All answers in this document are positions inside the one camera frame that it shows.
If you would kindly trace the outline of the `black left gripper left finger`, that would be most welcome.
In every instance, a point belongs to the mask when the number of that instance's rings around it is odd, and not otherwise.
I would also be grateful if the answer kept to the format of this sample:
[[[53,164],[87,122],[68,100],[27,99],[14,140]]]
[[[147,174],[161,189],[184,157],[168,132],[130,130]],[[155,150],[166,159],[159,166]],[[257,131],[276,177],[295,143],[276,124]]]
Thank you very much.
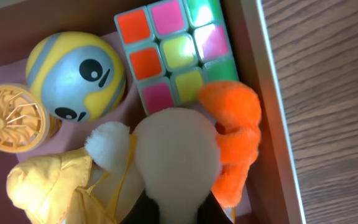
[[[159,224],[158,205],[143,191],[129,214],[121,224]]]

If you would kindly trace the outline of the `white plush duck toy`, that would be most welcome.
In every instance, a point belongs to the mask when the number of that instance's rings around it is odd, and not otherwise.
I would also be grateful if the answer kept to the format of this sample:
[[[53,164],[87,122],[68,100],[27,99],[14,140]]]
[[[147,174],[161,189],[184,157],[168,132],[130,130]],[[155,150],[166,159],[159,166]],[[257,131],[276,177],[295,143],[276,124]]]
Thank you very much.
[[[120,223],[142,194],[157,204],[159,223],[194,223],[209,194],[235,207],[258,156],[259,97],[226,80],[203,86],[198,100],[204,113],[167,108],[135,129],[107,122],[82,148],[18,163],[9,199],[32,223]]]

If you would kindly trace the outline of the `multicoloured puzzle cube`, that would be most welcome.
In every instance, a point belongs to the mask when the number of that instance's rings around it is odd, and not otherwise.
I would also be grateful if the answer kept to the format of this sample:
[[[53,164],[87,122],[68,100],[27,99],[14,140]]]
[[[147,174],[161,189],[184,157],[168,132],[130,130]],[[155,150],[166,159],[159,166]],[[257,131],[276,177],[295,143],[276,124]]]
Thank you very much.
[[[208,82],[238,80],[218,0],[166,0],[115,15],[144,111],[197,101]]]

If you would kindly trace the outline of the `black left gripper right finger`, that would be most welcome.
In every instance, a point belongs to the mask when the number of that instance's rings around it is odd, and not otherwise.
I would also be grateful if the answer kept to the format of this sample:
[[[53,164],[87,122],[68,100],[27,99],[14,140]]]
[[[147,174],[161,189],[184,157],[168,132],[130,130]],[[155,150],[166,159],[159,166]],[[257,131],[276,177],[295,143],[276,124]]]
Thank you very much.
[[[212,192],[198,209],[197,224],[232,224]]]

